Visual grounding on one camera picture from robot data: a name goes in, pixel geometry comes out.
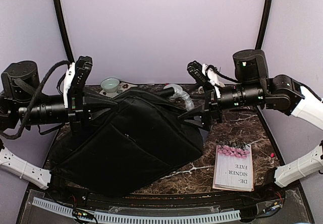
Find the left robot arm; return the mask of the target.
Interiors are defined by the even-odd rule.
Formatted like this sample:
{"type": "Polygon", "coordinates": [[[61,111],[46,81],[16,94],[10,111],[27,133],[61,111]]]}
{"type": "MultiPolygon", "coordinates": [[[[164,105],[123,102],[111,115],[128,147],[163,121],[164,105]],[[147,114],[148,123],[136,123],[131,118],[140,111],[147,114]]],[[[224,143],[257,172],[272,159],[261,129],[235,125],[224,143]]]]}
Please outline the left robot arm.
{"type": "Polygon", "coordinates": [[[10,64],[1,75],[1,135],[8,140],[21,137],[31,126],[69,124],[70,132],[51,152],[45,170],[1,147],[1,168],[41,189],[68,180],[85,188],[102,191],[108,177],[103,157],[103,116],[117,104],[85,87],[92,68],[90,57],[75,63],[61,61],[39,78],[37,64],[10,64]]]}

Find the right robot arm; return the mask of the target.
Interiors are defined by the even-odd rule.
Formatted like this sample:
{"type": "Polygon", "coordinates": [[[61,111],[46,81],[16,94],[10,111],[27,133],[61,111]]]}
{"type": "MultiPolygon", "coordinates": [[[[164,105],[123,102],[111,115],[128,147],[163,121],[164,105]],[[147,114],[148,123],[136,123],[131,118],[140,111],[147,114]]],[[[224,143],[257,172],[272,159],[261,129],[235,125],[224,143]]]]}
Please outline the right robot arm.
{"type": "Polygon", "coordinates": [[[222,122],[222,111],[245,106],[277,110],[322,129],[322,98],[307,85],[287,75],[268,76],[265,53],[246,49],[233,54],[235,78],[221,74],[213,65],[190,62],[188,73],[204,90],[204,104],[180,115],[178,120],[210,130],[222,122]]]}

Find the black student backpack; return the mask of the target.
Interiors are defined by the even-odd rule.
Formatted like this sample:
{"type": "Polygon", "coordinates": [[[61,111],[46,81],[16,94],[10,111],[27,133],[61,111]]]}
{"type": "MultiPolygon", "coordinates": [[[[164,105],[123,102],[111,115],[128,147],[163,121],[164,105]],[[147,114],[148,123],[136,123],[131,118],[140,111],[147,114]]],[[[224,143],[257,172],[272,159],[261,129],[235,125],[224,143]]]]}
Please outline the black student backpack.
{"type": "Polygon", "coordinates": [[[115,102],[115,109],[53,145],[48,158],[55,176],[124,196],[202,156],[200,130],[182,124],[184,110],[165,97],[133,88],[115,102]]]}

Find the white book with pink flowers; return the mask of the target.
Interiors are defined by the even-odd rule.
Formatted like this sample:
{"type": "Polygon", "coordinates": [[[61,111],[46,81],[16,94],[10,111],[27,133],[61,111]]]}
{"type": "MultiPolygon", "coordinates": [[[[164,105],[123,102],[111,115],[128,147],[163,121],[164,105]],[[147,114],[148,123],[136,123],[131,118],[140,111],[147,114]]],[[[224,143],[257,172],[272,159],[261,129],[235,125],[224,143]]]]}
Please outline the white book with pink flowers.
{"type": "Polygon", "coordinates": [[[254,190],[251,145],[219,144],[216,148],[212,187],[219,190],[254,190]]]}

